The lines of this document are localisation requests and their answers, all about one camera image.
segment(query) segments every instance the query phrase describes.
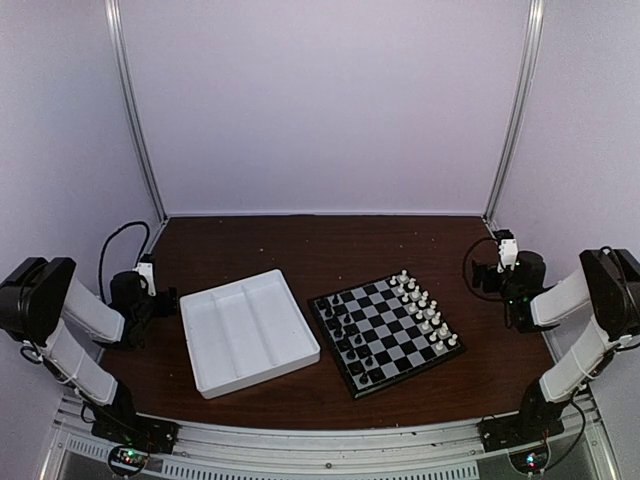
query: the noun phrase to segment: vertical metal post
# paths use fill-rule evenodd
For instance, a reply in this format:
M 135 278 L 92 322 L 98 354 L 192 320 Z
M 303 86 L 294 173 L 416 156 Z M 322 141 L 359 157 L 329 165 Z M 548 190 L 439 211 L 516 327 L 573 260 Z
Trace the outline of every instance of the vertical metal post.
M 533 81 L 533 74 L 538 59 L 538 50 L 540 49 L 540 38 L 542 36 L 544 3 L 545 0 L 531 0 L 529 4 L 529 21 L 525 34 L 522 63 L 520 64 L 520 75 L 518 77 L 513 109 L 507 128 L 507 135 L 502 147 L 500 164 L 498 165 L 498 171 L 493 182 L 489 202 L 484 212 L 484 220 L 490 226 L 494 224 L 498 203 L 516 150 L 518 135 L 520 134 L 522 120 L 524 118 L 525 105 L 531 89 L 531 82 Z
M 160 197 L 158 184 L 153 174 L 149 152 L 142 133 L 140 124 L 140 114 L 133 92 L 133 83 L 129 72 L 129 62 L 127 59 L 127 51 L 124 43 L 124 33 L 122 30 L 122 22 L 120 19 L 120 2 L 119 0 L 105 0 L 107 10 L 107 23 L 109 25 L 109 34 L 113 43 L 113 50 L 116 56 L 118 72 L 120 74 L 120 84 L 124 95 L 125 107 L 127 110 L 127 119 L 131 130 L 131 137 L 138 157 L 138 163 L 142 170 L 142 177 L 147 187 L 149 196 L 153 203 L 156 215 L 160 222 L 167 220 L 167 213 Z

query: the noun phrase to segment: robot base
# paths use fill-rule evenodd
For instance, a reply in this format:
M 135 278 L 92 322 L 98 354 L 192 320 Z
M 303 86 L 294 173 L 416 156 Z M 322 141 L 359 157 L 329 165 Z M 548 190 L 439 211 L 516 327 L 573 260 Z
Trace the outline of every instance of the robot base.
M 484 451 L 494 452 L 504 448 L 512 449 L 542 439 L 541 435 L 536 435 L 535 438 L 521 435 L 519 432 L 520 422 L 519 414 L 480 422 L 478 431 L 480 432 Z M 564 425 L 560 420 L 554 420 L 547 423 L 546 429 L 548 429 L 548 436 L 551 437 L 564 432 Z
M 178 436 L 178 424 L 140 416 L 137 417 L 136 424 L 137 430 L 149 434 L 148 438 L 123 433 L 121 428 L 112 428 L 111 424 L 103 422 L 95 423 L 91 434 L 143 452 L 173 453 L 173 446 Z

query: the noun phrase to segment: wooden table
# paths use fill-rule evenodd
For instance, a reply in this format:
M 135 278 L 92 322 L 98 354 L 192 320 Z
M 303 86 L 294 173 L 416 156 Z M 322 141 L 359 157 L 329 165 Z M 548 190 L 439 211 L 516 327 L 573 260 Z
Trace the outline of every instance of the wooden table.
M 410 426 L 517 410 L 526 386 L 552 365 L 539 334 L 503 325 L 500 304 L 461 278 L 468 246 L 486 236 L 471 217 L 243 217 L 173 219 L 155 249 L 161 288 L 187 295 L 279 268 L 320 343 L 320 362 L 220 398 L 195 388 L 180 317 L 157 319 L 137 352 L 102 365 L 132 390 L 138 410 L 188 421 L 278 429 Z M 495 262 L 495 247 L 478 256 Z M 408 268 L 433 294 L 468 351 L 353 400 L 307 300 Z

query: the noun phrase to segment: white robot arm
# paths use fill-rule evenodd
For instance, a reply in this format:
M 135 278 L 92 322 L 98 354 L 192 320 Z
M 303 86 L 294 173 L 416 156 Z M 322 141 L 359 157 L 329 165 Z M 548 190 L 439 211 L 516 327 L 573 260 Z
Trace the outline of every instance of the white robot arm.
M 170 453 L 178 426 L 137 415 L 131 392 L 104 371 L 67 329 L 70 320 L 101 345 L 132 349 L 152 316 L 175 313 L 152 298 L 137 272 L 122 272 L 111 284 L 113 303 L 106 306 L 73 275 L 70 258 L 29 258 L 0 284 L 0 328 L 17 342 L 20 353 L 42 363 L 76 390 L 93 412 L 92 433 L 143 451 Z
M 593 315 L 562 359 L 529 386 L 516 415 L 480 423 L 488 451 L 537 441 L 545 431 L 561 432 L 561 412 L 578 389 L 600 375 L 617 352 L 635 348 L 628 345 L 640 334 L 640 264 L 627 250 L 609 247 L 585 250 L 580 260 L 580 270 L 532 300 L 508 300 L 516 314 L 545 329 L 587 303 Z

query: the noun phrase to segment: lavender wall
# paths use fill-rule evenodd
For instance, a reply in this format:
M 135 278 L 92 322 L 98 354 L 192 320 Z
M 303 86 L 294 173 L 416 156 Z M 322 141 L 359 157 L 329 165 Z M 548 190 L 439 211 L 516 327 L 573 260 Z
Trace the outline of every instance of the lavender wall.
M 497 220 L 556 281 L 604 244 L 640 258 L 640 3 L 549 1 L 540 59 Z M 566 351 L 584 319 L 554 331 Z M 593 384 L 626 479 L 640 478 L 640 351 Z
M 481 212 L 528 4 L 123 2 L 168 212 Z
M 104 238 L 154 221 L 135 160 L 101 0 L 0 2 L 0 277 L 27 256 L 71 256 L 96 287 Z M 130 268 L 139 232 L 113 245 Z M 0 332 L 2 478 L 36 478 L 61 389 Z

